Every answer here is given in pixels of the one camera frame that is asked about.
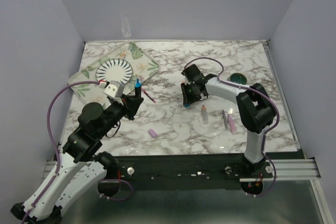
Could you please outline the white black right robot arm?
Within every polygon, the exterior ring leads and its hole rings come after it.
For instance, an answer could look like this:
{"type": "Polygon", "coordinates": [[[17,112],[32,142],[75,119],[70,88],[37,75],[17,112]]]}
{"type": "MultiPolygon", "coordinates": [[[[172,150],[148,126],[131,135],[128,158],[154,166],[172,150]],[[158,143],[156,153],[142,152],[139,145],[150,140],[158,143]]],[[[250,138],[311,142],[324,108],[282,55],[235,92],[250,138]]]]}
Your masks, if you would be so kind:
{"type": "Polygon", "coordinates": [[[266,134],[278,115],[265,88],[259,83],[252,86],[238,85],[222,81],[215,74],[204,75],[195,64],[184,68],[181,74],[185,78],[185,82],[181,84],[184,106],[207,99],[210,95],[238,106],[240,120],[247,130],[241,171],[246,177],[255,177],[266,161],[266,134]]]}

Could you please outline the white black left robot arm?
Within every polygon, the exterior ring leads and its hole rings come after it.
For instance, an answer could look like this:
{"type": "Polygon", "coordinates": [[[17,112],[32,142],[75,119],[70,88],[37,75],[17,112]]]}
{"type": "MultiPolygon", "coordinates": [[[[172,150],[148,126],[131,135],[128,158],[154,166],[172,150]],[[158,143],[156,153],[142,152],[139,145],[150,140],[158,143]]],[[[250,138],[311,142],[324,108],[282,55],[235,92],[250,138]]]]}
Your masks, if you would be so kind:
{"type": "Polygon", "coordinates": [[[122,118],[134,120],[144,99],[140,95],[122,95],[111,99],[105,109],[96,102],[86,104],[78,117],[57,163],[40,187],[25,202],[16,203],[11,213],[22,223],[60,223],[61,215],[85,188],[101,179],[120,180],[118,161],[108,152],[98,152],[101,139],[122,118]]]}

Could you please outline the blue black highlighter pen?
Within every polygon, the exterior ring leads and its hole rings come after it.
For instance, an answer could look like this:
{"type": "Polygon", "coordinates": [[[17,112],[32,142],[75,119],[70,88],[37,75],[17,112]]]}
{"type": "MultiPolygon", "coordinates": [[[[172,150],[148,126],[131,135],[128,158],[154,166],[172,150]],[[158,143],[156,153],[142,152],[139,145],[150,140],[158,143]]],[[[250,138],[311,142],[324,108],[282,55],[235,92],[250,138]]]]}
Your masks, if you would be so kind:
{"type": "Polygon", "coordinates": [[[139,81],[139,79],[137,79],[135,86],[134,86],[134,95],[136,98],[140,98],[141,97],[141,92],[142,92],[142,85],[139,81]]]}

